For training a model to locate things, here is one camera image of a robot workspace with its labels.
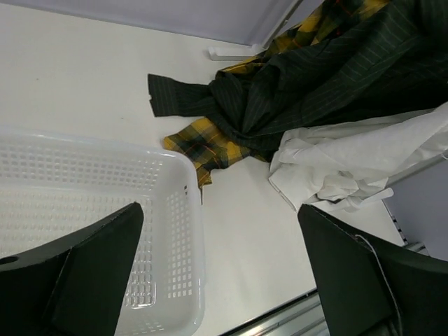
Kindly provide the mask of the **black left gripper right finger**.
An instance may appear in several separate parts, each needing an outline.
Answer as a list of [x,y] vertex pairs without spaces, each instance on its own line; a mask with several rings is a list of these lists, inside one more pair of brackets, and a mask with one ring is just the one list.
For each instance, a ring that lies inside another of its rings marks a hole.
[[312,205],[297,219],[331,335],[447,334],[447,262]]

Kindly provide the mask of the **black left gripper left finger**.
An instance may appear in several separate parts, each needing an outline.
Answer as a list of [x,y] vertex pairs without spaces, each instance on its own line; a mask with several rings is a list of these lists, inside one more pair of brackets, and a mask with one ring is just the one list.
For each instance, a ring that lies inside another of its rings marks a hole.
[[1,259],[2,335],[114,335],[141,236],[134,202]]

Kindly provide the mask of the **white shirt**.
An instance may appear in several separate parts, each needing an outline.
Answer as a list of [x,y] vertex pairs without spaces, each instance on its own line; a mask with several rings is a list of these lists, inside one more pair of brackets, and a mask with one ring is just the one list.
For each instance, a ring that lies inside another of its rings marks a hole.
[[269,182],[294,210],[357,210],[393,195],[389,179],[447,152],[447,105],[283,134]]

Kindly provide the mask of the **dark green striped shirt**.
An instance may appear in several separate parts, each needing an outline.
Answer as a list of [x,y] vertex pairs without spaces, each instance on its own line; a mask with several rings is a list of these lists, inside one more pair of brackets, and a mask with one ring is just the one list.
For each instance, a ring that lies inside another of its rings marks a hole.
[[149,75],[154,115],[208,118],[236,144],[274,153],[287,130],[431,109],[447,100],[447,2],[388,1],[252,76],[217,74],[207,85]]

